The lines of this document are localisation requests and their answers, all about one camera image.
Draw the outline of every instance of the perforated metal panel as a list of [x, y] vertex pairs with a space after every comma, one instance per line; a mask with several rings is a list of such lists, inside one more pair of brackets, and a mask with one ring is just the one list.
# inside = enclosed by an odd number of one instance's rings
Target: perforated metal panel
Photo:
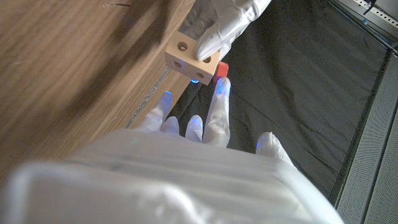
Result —
[[398, 100], [398, 59], [391, 58], [369, 113], [337, 211], [346, 223], [362, 223]]
[[377, 175], [365, 223], [398, 223], [398, 113]]

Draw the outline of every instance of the red block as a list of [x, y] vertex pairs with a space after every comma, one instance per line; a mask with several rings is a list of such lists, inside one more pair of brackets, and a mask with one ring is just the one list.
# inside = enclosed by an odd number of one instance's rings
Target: red block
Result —
[[228, 69], [229, 66], [227, 63], [224, 62], [219, 62], [218, 64], [218, 69], [217, 69], [217, 74], [213, 77], [213, 81], [215, 83], [217, 83], [217, 81], [221, 78], [221, 77], [226, 77], [228, 74]]

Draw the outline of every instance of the wooden surface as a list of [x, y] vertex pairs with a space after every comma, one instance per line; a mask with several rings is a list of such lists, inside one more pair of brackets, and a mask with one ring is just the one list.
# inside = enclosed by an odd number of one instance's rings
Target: wooden surface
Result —
[[[123, 128], [165, 69], [193, 0], [6, 1], [0, 8], [0, 184], [21, 162], [61, 159]], [[189, 79], [169, 72], [174, 102]]]

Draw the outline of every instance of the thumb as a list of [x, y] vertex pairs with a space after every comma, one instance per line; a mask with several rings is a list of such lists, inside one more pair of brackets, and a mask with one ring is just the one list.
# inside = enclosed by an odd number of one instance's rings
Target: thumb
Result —
[[244, 9], [238, 6], [229, 8], [223, 16], [209, 27], [198, 39], [195, 51], [196, 58], [198, 60], [204, 60], [218, 51], [223, 45], [227, 47], [226, 52], [228, 52], [233, 40], [240, 36], [251, 22], [245, 13]]

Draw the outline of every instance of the wooden block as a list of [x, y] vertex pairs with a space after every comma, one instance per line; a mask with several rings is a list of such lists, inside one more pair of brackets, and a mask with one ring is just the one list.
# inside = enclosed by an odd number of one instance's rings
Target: wooden block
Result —
[[180, 32], [174, 33], [166, 47], [166, 64], [171, 69], [208, 85], [216, 71], [220, 53], [216, 52], [199, 61], [194, 54], [196, 46], [194, 39]]

